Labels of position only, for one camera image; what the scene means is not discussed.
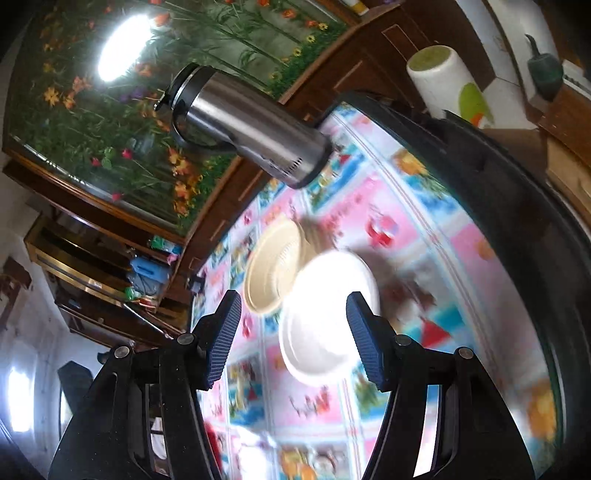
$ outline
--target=cartoon print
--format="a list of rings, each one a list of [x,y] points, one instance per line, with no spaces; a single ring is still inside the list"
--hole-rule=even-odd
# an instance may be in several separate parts
[[[334,149],[327,166],[306,187],[314,213],[341,191],[354,178],[361,165],[366,163],[363,152],[348,137],[345,143],[336,140]]]
[[[244,225],[250,225],[252,222],[252,210],[249,209],[246,212],[244,212],[242,219],[244,221]]]
[[[305,395],[302,405],[297,406],[292,396],[290,396],[290,402],[299,417],[303,415],[308,418],[312,414],[322,415],[324,412],[330,411],[329,388],[326,385],[322,386],[320,393],[314,397],[314,400],[309,395]]]
[[[195,300],[193,302],[193,312],[191,314],[191,331],[193,331],[195,325],[197,325],[197,322],[203,315],[205,315],[205,294],[200,292],[195,295]]]
[[[346,444],[282,445],[279,452],[281,480],[350,478]]]
[[[375,384],[368,380],[365,374],[365,368],[363,368],[361,362],[353,370],[352,382],[361,419],[381,421],[386,411],[390,394],[380,392]]]
[[[436,222],[459,210],[460,206],[446,188],[408,150],[397,151],[392,156],[392,164]]]
[[[389,248],[394,243],[394,235],[398,232],[398,224],[390,215],[384,215],[370,205],[370,217],[365,226],[369,235],[369,244],[373,248]]]
[[[242,319],[242,336],[244,338],[250,338],[252,335],[252,327],[254,322],[252,321],[252,315],[247,313]]]
[[[265,229],[280,217],[299,220],[304,209],[304,204],[301,201],[301,193],[297,190],[286,189],[284,193],[273,201],[272,205],[269,205],[267,212],[262,217],[261,227]]]
[[[397,317],[402,324],[409,325],[412,321],[412,317],[407,312],[415,312],[422,322],[419,343],[423,347],[432,348],[451,338],[448,332],[427,317],[426,311],[436,305],[435,297],[421,289],[416,282],[399,284],[392,289],[391,296],[400,305]]]
[[[225,409],[223,397],[225,386],[223,378],[213,384],[210,390],[204,392],[201,401],[201,413],[203,418],[213,422],[223,423],[225,421]]]
[[[277,179],[271,179],[267,185],[263,187],[258,195],[259,206],[263,211],[267,206],[275,200],[275,198],[283,191],[285,183]]]
[[[259,317],[248,309],[248,306],[244,302],[244,294],[242,289],[240,289],[238,293],[240,294],[242,300],[242,311],[240,323],[238,323],[238,328],[236,330],[236,334],[234,335],[232,346],[230,347],[231,352],[243,348],[245,345],[251,345],[253,341],[255,341],[259,336]]]
[[[220,455],[221,467],[220,473],[222,474],[223,480],[230,479],[230,455],[228,450],[228,439],[225,433],[215,432],[215,442],[217,445],[217,451]]]
[[[320,226],[337,248],[354,249],[358,255],[361,255],[360,251],[377,251],[395,257],[424,245],[400,200],[374,171],[326,210]],[[391,268],[387,268],[384,274],[391,277]]]
[[[225,235],[211,254],[212,269],[216,268],[228,253],[228,236]]]
[[[275,426],[335,425],[343,422],[336,384],[321,387],[300,384],[289,373],[277,344],[267,347],[266,358]]]
[[[349,105],[347,102],[341,102],[341,104],[335,109],[335,113],[346,119],[357,115],[363,115],[359,110]]]
[[[531,388],[527,418],[534,438],[552,442],[556,436],[556,407],[550,381],[542,380]]]
[[[265,418],[261,366],[252,355],[228,367],[230,423],[246,427],[260,425]]]
[[[236,289],[244,281],[246,275],[246,263],[255,248],[256,232],[253,229],[249,235],[232,252],[230,265],[230,288]]]
[[[265,335],[274,335],[279,331],[279,318],[281,317],[281,309],[265,315],[263,322],[265,326]]]

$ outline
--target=patterned tablecloth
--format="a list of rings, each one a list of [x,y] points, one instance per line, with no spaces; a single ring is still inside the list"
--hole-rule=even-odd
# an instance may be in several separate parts
[[[246,261],[280,215],[313,221],[336,248],[357,253],[380,289],[382,315],[423,346],[474,349],[501,390],[540,474],[552,461],[556,412],[538,338],[511,279],[457,201],[396,140],[342,104],[324,121],[336,151],[303,190],[271,181],[205,263],[194,318],[229,288],[242,294]],[[396,319],[408,299],[420,314]],[[308,387],[285,367],[280,311],[242,318],[223,377],[198,393],[228,478],[361,478],[388,394],[361,364],[343,381]],[[437,387],[430,387],[416,474],[430,469]]]

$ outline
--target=yellow flower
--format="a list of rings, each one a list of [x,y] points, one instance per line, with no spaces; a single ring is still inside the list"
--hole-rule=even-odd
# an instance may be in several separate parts
[[[176,165],[181,158],[181,155],[175,149],[168,148],[168,161],[171,164]]]
[[[423,165],[414,155],[408,150],[402,150],[394,155],[396,165],[407,175],[426,175],[428,173],[425,165]]]
[[[173,167],[173,175],[186,175],[189,172],[191,172],[191,164],[185,159],[185,158],[181,158],[178,162],[178,164],[176,164]]]
[[[49,105],[54,106],[60,101],[60,92],[56,91],[53,87],[48,87],[43,94],[43,98],[49,103]]]

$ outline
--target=wooden furniture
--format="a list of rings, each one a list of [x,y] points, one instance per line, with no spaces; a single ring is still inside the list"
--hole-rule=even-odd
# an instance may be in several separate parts
[[[7,304],[0,313],[0,330],[6,328],[21,288],[28,289],[30,285],[29,272],[13,257],[8,257],[2,267],[2,273],[0,273],[0,294],[7,298]]]
[[[540,127],[549,134],[548,178],[591,225],[591,101],[563,85]]]
[[[170,340],[132,313],[84,292],[60,286],[56,305],[71,332],[109,348],[120,345],[135,351],[163,346]]]
[[[423,109],[423,101],[408,78],[405,65],[416,51],[435,43],[457,50],[482,90],[495,77],[482,44],[455,0],[407,0],[380,5],[361,20],[335,0],[320,3],[351,27],[280,99],[306,121],[319,119],[339,93],[351,89],[369,90]],[[122,245],[158,261],[164,261],[165,254],[147,247],[153,234],[184,246],[157,310],[165,322],[175,327],[179,327],[177,319],[186,315],[191,302],[186,290],[188,276],[203,264],[240,212],[269,180],[256,165],[242,158],[234,159],[188,233],[182,236],[141,217],[121,215],[112,203],[48,175],[45,169],[27,159],[22,146],[5,143],[4,148],[13,157],[4,173]]]

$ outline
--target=orange flower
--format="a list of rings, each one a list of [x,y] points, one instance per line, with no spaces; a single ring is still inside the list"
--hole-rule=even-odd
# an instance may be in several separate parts
[[[64,97],[63,103],[68,110],[71,110],[76,106],[76,101],[74,100],[74,92],[68,93],[67,97]]]
[[[183,182],[178,181],[175,184],[174,192],[178,198],[189,200],[189,197],[190,197],[189,189],[187,188],[187,186]]]
[[[80,93],[82,90],[88,90],[91,88],[92,85],[88,82],[86,77],[84,77],[83,79],[81,79],[80,77],[76,77],[74,79],[74,82],[72,83],[72,90],[74,90],[74,93]]]
[[[184,202],[176,201],[173,203],[174,211],[177,212],[181,217],[186,217],[189,214],[187,204]]]
[[[166,133],[170,132],[170,125],[163,122],[162,120],[156,120],[156,125],[158,125],[160,129],[164,130]]]
[[[198,193],[196,186],[203,181],[203,175],[191,175],[187,180],[187,185],[191,187],[193,193]]]
[[[171,164],[176,165],[181,158],[181,155],[175,149],[168,148],[168,161]]]
[[[43,98],[46,102],[49,103],[50,106],[54,106],[57,102],[60,101],[60,92],[58,92],[55,88],[49,87],[45,93],[43,93]]]
[[[173,174],[176,175],[187,175],[191,172],[191,164],[185,159],[181,158],[177,165],[173,167]]]
[[[152,67],[147,63],[138,63],[135,66],[135,71],[142,77],[152,76]]]
[[[165,14],[156,15],[154,17],[154,25],[156,27],[162,27],[162,25],[166,25],[170,20],[170,14],[166,12]]]

